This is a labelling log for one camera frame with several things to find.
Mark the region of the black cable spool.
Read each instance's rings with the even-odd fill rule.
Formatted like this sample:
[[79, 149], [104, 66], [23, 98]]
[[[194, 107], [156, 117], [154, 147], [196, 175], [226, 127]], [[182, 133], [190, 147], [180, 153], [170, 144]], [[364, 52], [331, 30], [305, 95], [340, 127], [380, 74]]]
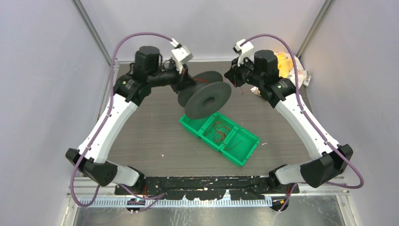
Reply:
[[231, 86], [217, 71], [202, 72], [193, 78], [196, 85], [188, 91], [181, 90], [177, 101], [188, 118], [198, 120], [211, 116], [227, 103]]

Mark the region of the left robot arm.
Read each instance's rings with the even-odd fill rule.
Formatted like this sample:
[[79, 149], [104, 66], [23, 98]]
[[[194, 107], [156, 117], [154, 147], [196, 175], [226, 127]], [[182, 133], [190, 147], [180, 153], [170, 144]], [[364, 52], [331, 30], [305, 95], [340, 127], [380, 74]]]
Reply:
[[167, 65], [162, 61], [158, 48], [140, 47], [129, 72], [116, 80], [113, 96], [88, 137], [77, 149], [67, 150], [65, 156], [69, 162], [100, 186], [125, 184], [131, 194], [140, 194], [144, 190], [144, 182], [139, 179], [140, 172], [108, 161], [111, 146], [127, 119], [150, 95], [152, 88], [171, 86], [178, 93], [196, 84], [186, 65], [191, 59], [191, 52], [181, 44], [172, 50]]

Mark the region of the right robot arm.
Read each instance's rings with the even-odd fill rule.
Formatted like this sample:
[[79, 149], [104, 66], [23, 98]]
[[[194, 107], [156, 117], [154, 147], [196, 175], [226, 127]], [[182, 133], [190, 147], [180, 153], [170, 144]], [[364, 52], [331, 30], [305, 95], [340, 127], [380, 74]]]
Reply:
[[333, 139], [308, 113], [303, 99], [296, 94], [294, 83], [279, 76], [278, 58], [271, 50], [255, 52], [253, 61], [248, 53], [238, 51], [225, 73], [235, 87], [250, 84], [257, 87], [261, 97], [269, 102], [292, 126], [304, 143], [311, 161], [297, 165], [282, 165], [269, 176], [269, 188], [281, 193], [291, 183], [306, 183], [314, 188], [340, 175], [347, 164], [341, 158], [350, 160], [353, 149], [349, 144], [341, 145]]

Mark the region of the green plastic bin left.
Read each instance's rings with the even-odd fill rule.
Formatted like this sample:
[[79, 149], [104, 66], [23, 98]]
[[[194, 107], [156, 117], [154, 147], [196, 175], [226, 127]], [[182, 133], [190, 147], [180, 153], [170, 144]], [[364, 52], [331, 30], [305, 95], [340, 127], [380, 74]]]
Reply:
[[202, 138], [205, 136], [206, 128], [209, 125], [209, 122], [213, 115], [203, 118], [203, 119], [190, 119], [184, 114], [180, 119], [179, 122], [181, 123], [182, 127], [188, 131], [190, 134], [195, 136], [196, 138]]

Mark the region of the green plastic bin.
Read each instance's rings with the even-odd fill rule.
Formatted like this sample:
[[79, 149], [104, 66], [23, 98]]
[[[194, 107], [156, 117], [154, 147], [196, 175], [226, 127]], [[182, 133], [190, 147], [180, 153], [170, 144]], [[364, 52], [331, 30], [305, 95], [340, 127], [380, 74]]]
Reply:
[[209, 122], [213, 115], [203, 118], [203, 119], [190, 119], [184, 114], [180, 119], [179, 122], [181, 123], [182, 127], [188, 131], [190, 134], [195, 136], [196, 138], [202, 138], [205, 136], [206, 128], [209, 125]]
[[260, 143], [260, 138], [247, 129], [235, 127], [222, 142], [222, 156], [237, 167], [242, 167]]
[[226, 116], [215, 113], [206, 128], [205, 136], [200, 139], [215, 151], [220, 152], [222, 142], [236, 126], [237, 124]]

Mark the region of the green plastic bin middle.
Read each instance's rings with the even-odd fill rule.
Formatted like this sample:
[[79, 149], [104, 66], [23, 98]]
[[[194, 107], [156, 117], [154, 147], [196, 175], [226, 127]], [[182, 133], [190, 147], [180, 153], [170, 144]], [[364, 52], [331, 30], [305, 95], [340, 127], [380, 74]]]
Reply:
[[200, 139], [215, 151], [220, 152], [222, 142], [236, 126], [237, 124], [226, 116], [215, 113], [206, 128], [205, 136]]

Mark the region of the crumpled yellow patterned cloth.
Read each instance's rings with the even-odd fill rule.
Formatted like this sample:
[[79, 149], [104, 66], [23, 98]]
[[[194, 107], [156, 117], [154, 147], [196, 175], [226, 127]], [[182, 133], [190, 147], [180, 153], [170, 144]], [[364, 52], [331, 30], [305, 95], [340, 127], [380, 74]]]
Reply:
[[[274, 52], [274, 55], [278, 59], [279, 76], [282, 78], [288, 78], [295, 83], [295, 69], [291, 56], [286, 52]], [[311, 75], [303, 68], [301, 62], [296, 56], [294, 59], [296, 65], [295, 68], [298, 73], [298, 86], [299, 88], [302, 86], [308, 87], [311, 81]]]

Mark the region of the green plastic bin right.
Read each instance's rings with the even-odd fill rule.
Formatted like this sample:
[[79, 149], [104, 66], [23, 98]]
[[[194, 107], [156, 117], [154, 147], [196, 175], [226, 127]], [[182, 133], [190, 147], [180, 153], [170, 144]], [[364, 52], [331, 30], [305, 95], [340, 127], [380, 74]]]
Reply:
[[247, 129], [235, 127], [222, 142], [222, 156], [237, 167], [242, 167], [260, 143], [260, 138]]

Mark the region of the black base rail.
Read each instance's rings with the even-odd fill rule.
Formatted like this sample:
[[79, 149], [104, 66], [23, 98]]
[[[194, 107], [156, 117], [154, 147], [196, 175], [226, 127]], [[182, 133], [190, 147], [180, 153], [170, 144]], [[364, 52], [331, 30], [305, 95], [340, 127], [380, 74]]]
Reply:
[[233, 201], [260, 200], [266, 194], [287, 195], [294, 184], [276, 185], [264, 176], [201, 176], [201, 177], [150, 177], [138, 179], [133, 186], [117, 185], [116, 195], [164, 194], [162, 200], [201, 201], [220, 200], [229, 195]]

